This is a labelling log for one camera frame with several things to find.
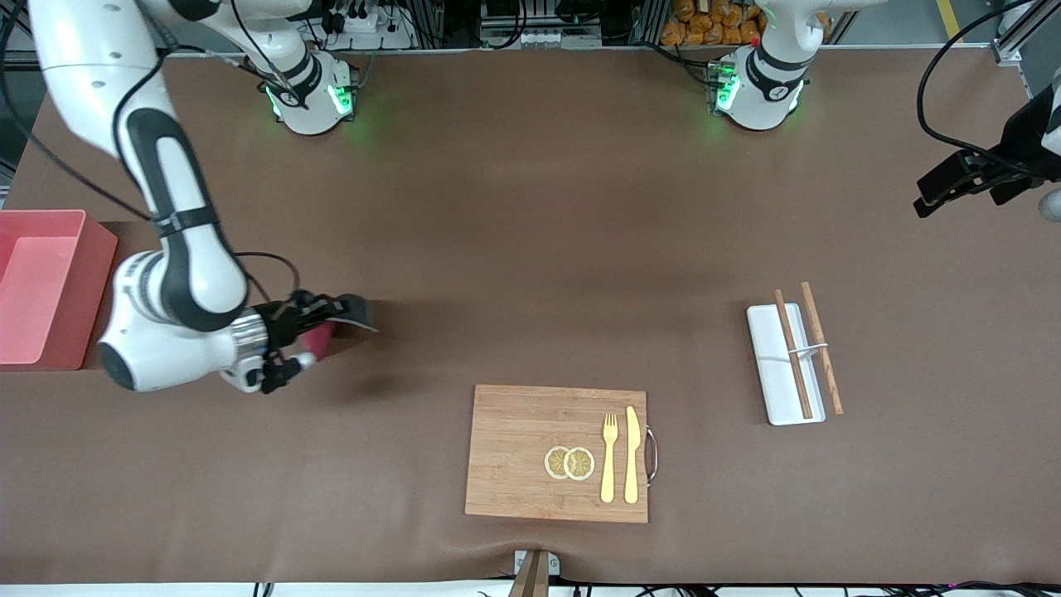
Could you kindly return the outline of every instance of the brown tablecloth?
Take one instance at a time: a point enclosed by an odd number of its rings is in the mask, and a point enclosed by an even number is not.
[[[1061,581],[1061,228],[1034,192],[917,218],[952,151],[915,120],[930,54],[824,51],[761,134],[648,52],[382,57],[320,137],[229,67],[173,60],[233,245],[373,298],[382,332],[271,397],[133,394],[94,355],[0,375],[0,581],[492,577],[535,546],[596,582]],[[991,144],[1026,100],[959,50],[929,116]],[[36,129],[137,200],[51,105]],[[8,203],[155,245],[34,151]],[[804,279],[848,415],[770,427],[744,311]],[[475,384],[647,391],[649,524],[466,516]]]

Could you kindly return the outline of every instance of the gold fork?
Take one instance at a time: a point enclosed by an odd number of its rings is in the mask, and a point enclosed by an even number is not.
[[[615,499],[615,458],[612,446],[619,439],[619,420],[614,415],[604,416],[604,478],[601,479],[601,502]]]

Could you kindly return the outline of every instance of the white tray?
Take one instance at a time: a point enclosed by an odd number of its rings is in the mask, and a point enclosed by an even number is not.
[[[788,323],[793,329],[796,348],[808,347],[799,305],[786,303],[785,310],[788,313]],[[796,376],[793,375],[792,364],[788,362],[788,347],[785,345],[785,336],[781,330],[778,309],[773,305],[748,308],[748,328],[751,329],[751,346],[755,351],[759,382],[763,386],[766,418],[769,419],[770,425],[798,425],[824,421],[825,407],[821,402],[818,376],[814,372],[814,363],[811,361],[816,351],[799,353],[800,368],[803,370],[803,381],[806,383],[806,396],[811,401],[812,415],[811,419],[803,419],[803,409],[799,404],[799,391],[796,389]]]

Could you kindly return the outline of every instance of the chopsticks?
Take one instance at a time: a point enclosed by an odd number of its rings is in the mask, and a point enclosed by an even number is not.
[[[785,346],[788,347],[788,363],[793,366],[793,375],[796,376],[796,390],[799,392],[799,406],[803,410],[803,419],[811,419],[811,399],[806,396],[806,382],[803,380],[803,368],[799,364],[799,353],[796,352],[796,339],[793,338],[792,324],[788,323],[788,311],[785,309],[785,297],[781,288],[773,291],[773,304],[778,308],[778,316],[781,318],[781,331],[785,335]]]
[[[825,344],[825,333],[821,331],[821,320],[818,319],[818,308],[814,304],[814,293],[811,292],[811,282],[804,281],[800,284],[803,288],[803,303],[806,304],[807,317],[811,318],[811,334],[814,335],[815,345]],[[821,368],[825,370],[825,385],[829,387],[829,397],[833,400],[833,412],[843,415],[843,405],[840,404],[840,390],[836,387],[836,376],[833,375],[833,359],[829,358],[829,347],[821,347]]]
[[[829,398],[833,401],[833,412],[843,415],[843,405],[840,403],[840,390],[836,386],[836,375],[833,373],[833,359],[829,356],[829,346],[825,344],[825,333],[821,330],[821,320],[818,318],[818,308],[814,303],[814,293],[811,291],[811,282],[800,283],[803,291],[803,303],[806,304],[807,317],[811,320],[811,334],[814,337],[814,347],[821,355],[821,367],[825,371],[825,386],[829,388]],[[793,376],[796,379],[796,391],[799,393],[799,405],[803,411],[803,419],[811,419],[811,400],[806,391],[806,381],[803,379],[803,368],[800,366],[799,350],[796,348],[796,339],[793,335],[792,323],[788,321],[788,311],[785,309],[785,298],[781,289],[773,291],[773,304],[778,309],[778,317],[781,319],[781,331],[785,337],[785,346],[788,348],[788,364],[793,368]]]

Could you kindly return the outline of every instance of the pink container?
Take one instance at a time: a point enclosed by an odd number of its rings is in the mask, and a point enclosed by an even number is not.
[[[0,371],[74,371],[118,236],[83,209],[0,210]]]

